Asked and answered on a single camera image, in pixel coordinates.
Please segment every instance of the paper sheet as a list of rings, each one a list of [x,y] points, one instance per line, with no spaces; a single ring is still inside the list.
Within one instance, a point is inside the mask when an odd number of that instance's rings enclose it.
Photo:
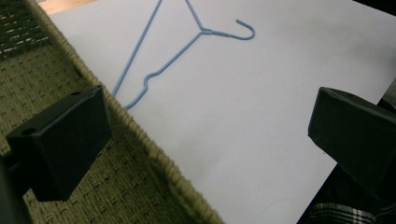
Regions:
[[[307,137],[318,88],[377,103],[396,76],[396,18],[352,1],[191,0],[202,36],[130,110],[226,223],[295,223],[335,162]],[[157,1],[99,0],[51,18],[112,90]],[[185,1],[166,0],[121,86],[199,32]]]

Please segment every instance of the woven mat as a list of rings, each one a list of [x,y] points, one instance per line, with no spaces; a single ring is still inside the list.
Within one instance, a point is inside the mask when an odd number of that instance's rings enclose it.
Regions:
[[[0,1],[0,153],[5,136],[73,91],[101,84],[33,0]],[[24,200],[35,223],[221,223],[105,91],[113,136],[67,202]]]

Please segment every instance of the wire hanger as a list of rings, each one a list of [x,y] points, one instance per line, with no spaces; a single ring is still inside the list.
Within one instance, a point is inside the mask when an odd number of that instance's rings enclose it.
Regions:
[[[148,29],[149,29],[149,27],[150,27],[155,15],[156,15],[156,13],[158,11],[158,8],[160,7],[161,2],[162,2],[162,0],[159,0],[157,6],[155,7],[154,11],[152,12],[151,17],[148,20],[148,24],[146,25],[146,28],[143,31],[143,34],[140,36],[139,41],[137,42],[136,47],[134,48],[134,51],[133,51],[128,63],[126,64],[126,66],[125,66],[125,68],[124,68],[119,80],[117,81],[117,84],[114,87],[114,90],[112,92],[112,94],[114,96],[117,94],[118,90],[120,89],[120,85],[122,84],[122,81],[124,80],[128,70],[129,70],[129,68],[130,68],[130,66],[132,64],[132,61],[134,60],[134,56],[136,55],[137,51],[139,50],[139,48],[140,48],[140,46],[141,46],[141,44],[143,42],[143,39],[146,36],[146,33],[147,33],[147,31],[148,31]],[[196,14],[194,8],[192,7],[190,1],[186,0],[186,3],[189,6],[189,9],[190,9],[193,17],[195,18],[195,21],[197,22],[197,24],[198,24],[198,26],[199,26],[201,31],[186,46],[184,46],[183,49],[181,49],[175,56],[173,56],[163,67],[161,67],[158,71],[150,73],[150,74],[145,76],[144,81],[143,81],[143,85],[144,85],[143,90],[134,98],[134,100],[131,103],[129,103],[128,105],[126,105],[124,107],[127,110],[129,110],[132,107],[134,107],[142,99],[142,97],[146,94],[146,92],[149,89],[149,80],[151,78],[153,78],[153,77],[158,76],[163,71],[165,71],[166,68],[168,68],[174,61],[176,61],[177,58],[180,57],[180,55],[182,55],[199,37],[201,37],[201,35],[219,35],[219,36],[225,36],[225,37],[230,37],[230,38],[239,39],[239,40],[249,40],[249,39],[254,38],[254,36],[256,35],[256,32],[255,32],[255,30],[254,30],[254,28],[252,26],[250,26],[250,25],[248,25],[248,24],[246,24],[246,23],[244,23],[243,21],[240,21],[240,20],[236,20],[236,23],[248,28],[251,31],[251,35],[250,36],[243,37],[243,36],[238,36],[238,35],[231,35],[231,34],[228,34],[228,33],[221,32],[221,31],[214,31],[214,30],[211,30],[211,29],[207,29],[201,24],[201,21],[199,20],[198,15]]]

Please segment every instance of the hanger hook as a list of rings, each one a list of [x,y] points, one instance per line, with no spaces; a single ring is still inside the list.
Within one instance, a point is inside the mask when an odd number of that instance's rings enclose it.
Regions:
[[[221,31],[213,31],[210,29],[203,29],[202,32],[204,35],[221,35],[221,36],[230,37],[230,38],[234,38],[234,39],[238,39],[238,40],[249,40],[249,39],[254,38],[254,36],[256,35],[256,31],[254,30],[254,28],[251,25],[249,25],[243,21],[240,21],[240,20],[236,20],[236,23],[248,28],[251,31],[251,35],[247,36],[247,37],[243,37],[243,36],[239,36],[239,35],[231,35],[231,34],[228,34],[225,32],[221,32]]]
[[[256,35],[256,31],[254,30],[254,28],[251,25],[249,25],[249,24],[247,24],[247,23],[245,23],[243,21],[240,21],[240,20],[236,20],[236,23],[238,23],[239,25],[245,26],[246,28],[248,28],[251,31],[251,35],[250,36],[248,36],[248,37],[239,37],[238,36],[239,39],[241,39],[241,40],[249,40],[249,39],[253,39],[254,38],[254,36]]]

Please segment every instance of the plaid fabric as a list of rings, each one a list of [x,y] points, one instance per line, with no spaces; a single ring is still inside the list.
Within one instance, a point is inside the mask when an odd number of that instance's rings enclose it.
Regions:
[[[388,224],[396,223],[396,203],[382,208],[374,216],[371,213],[336,203],[318,203],[311,207],[307,224]]]

